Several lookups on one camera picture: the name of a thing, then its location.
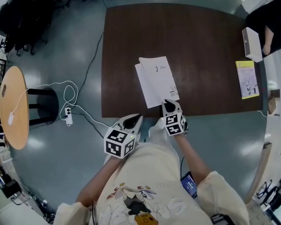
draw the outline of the phone screen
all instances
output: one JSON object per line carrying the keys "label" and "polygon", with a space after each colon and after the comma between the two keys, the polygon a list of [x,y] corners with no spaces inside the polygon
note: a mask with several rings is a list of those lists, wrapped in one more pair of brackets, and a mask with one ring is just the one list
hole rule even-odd
{"label": "phone screen", "polygon": [[188,172],[182,179],[181,179],[182,186],[184,189],[189,193],[190,196],[193,198],[197,197],[197,185],[191,177],[191,173]]}

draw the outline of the orange tag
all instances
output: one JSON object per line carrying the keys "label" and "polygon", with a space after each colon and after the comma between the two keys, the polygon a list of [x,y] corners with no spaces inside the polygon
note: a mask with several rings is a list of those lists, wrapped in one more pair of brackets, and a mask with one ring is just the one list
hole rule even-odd
{"label": "orange tag", "polygon": [[158,225],[158,221],[150,213],[135,215],[134,219],[138,225]]}

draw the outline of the document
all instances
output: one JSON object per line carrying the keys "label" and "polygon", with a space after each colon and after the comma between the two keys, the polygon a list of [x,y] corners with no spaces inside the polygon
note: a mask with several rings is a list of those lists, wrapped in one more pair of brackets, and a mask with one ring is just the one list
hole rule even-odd
{"label": "document", "polygon": [[161,105],[165,99],[179,100],[166,57],[140,58],[135,68],[148,108]]}

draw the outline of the power strip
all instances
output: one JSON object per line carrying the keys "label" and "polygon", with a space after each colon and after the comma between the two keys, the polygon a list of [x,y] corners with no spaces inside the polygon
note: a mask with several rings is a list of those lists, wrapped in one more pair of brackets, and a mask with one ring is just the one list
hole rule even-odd
{"label": "power strip", "polygon": [[73,119],[72,119],[72,111],[70,107],[65,107],[65,114],[66,114],[66,123],[68,126],[73,124]]}

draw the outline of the book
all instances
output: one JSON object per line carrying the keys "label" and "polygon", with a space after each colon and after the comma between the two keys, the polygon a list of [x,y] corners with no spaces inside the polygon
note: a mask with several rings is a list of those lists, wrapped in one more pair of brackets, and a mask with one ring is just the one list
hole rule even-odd
{"label": "book", "polygon": [[259,96],[254,61],[236,61],[242,99]]}

